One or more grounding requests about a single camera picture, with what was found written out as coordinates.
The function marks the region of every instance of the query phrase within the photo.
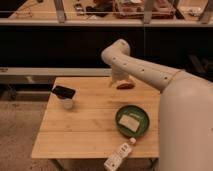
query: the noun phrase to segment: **tile floor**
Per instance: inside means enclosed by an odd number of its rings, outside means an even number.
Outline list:
[[[0,96],[0,171],[56,171],[49,160],[30,157],[49,92],[19,92],[11,100],[4,90]],[[63,160],[62,163],[72,171],[104,171],[104,161]],[[119,170],[147,171],[148,164],[147,159],[128,159]]]

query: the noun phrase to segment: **wooden table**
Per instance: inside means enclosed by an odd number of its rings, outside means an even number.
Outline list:
[[[32,158],[107,158],[128,141],[116,129],[114,119],[117,110],[128,104],[142,107],[150,118],[148,131],[129,157],[157,158],[160,93],[134,81],[134,89],[118,90],[109,88],[109,77],[58,77],[55,85],[76,90],[74,106],[66,110],[56,95],[50,95]]]

